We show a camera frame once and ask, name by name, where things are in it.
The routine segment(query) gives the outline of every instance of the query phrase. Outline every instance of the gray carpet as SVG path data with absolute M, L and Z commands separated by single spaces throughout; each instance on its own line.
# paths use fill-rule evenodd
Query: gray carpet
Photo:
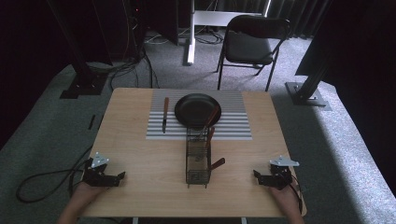
M 197 42 L 195 62 L 188 66 L 185 64 L 186 43 L 184 38 L 180 38 L 179 46 L 155 38 L 145 44 L 155 72 L 154 88 L 215 90 L 218 75 L 213 71 L 220 45 Z M 334 87 L 326 83 L 318 87 L 329 102 L 330 111 L 294 105 L 288 95 L 285 82 L 306 79 L 295 76 L 295 71 L 309 44 L 310 40 L 298 38 L 284 43 L 269 90 L 290 156 L 301 164 L 295 171 L 308 209 L 304 220 L 306 223 L 395 223 L 395 197 Z M 100 63 L 90 65 L 109 67 Z M 264 68 L 257 77 L 252 74 L 250 69 L 226 67 L 221 89 L 263 91 L 269 68 Z M 70 168 L 94 142 L 100 119 L 92 126 L 91 119 L 93 115 L 101 118 L 106 111 L 111 95 L 110 78 L 101 95 L 60 99 L 74 75 L 69 65 L 51 81 L 29 116 L 0 151 L 0 223 L 54 223 L 67 203 L 66 184 L 38 203 L 21 203 L 15 192 L 27 176 Z M 114 88 L 148 88 L 148 61 L 142 60 L 127 74 L 117 73 L 112 85 Z M 25 185 L 21 195 L 27 199 L 45 195 L 63 177 L 64 174 L 39 177 Z M 285 218 L 262 217 L 250 217 L 247 222 L 287 223 Z M 115 222 L 82 218 L 79 223 Z

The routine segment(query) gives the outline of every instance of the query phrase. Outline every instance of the human arm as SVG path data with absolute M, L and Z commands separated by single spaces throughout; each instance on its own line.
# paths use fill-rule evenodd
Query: human arm
M 91 187 L 85 182 L 81 182 L 76 187 L 70 201 L 58 218 L 57 224 L 74 224 L 85 208 L 93 202 L 96 197 L 105 191 L 104 187 Z
M 300 214 L 298 198 L 290 186 L 286 186 L 282 190 L 269 187 L 268 190 L 276 200 L 280 211 L 288 219 L 289 224 L 304 224 L 303 217 Z

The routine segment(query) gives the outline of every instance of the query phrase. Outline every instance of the chair backrest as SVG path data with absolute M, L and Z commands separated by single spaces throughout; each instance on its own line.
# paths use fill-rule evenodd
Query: chair backrest
M 290 33 L 290 22 L 285 19 L 240 15 L 232 18 L 228 23 L 226 34 L 230 31 L 244 33 L 257 38 L 285 40 Z

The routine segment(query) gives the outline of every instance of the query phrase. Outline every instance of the stand base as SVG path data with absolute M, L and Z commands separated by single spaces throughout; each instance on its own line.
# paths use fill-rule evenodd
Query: stand base
M 79 86 L 78 76 L 75 76 L 69 89 L 63 91 L 61 99 L 77 99 L 80 95 L 100 95 L 105 86 L 108 74 L 96 75 L 90 86 Z
M 329 102 L 323 100 L 323 97 L 320 95 L 318 90 L 315 90 L 314 94 L 307 100 L 303 100 L 299 97 L 297 92 L 303 86 L 303 83 L 300 82 L 286 82 L 286 89 L 290 94 L 291 100 L 295 105 L 314 105 L 319 106 L 321 109 L 326 111 L 332 111 L 332 108 L 329 105 Z

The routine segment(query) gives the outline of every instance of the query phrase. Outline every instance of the striped mat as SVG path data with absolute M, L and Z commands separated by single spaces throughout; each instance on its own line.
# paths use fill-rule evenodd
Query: striped mat
M 238 91 L 154 90 L 146 139 L 185 140 L 186 127 L 175 117 L 175 105 L 185 95 L 203 93 L 216 99 L 221 117 L 214 125 L 214 140 L 252 140 L 244 100 Z M 166 133 L 163 133 L 163 102 L 169 97 Z

